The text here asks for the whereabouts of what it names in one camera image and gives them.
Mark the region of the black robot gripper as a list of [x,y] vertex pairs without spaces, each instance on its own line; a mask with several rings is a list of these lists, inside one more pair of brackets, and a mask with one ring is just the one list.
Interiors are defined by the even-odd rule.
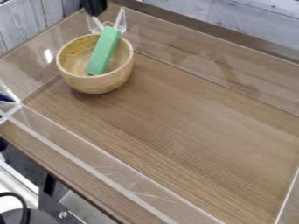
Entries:
[[80,0],[85,12],[92,16],[98,16],[108,8],[108,0]]

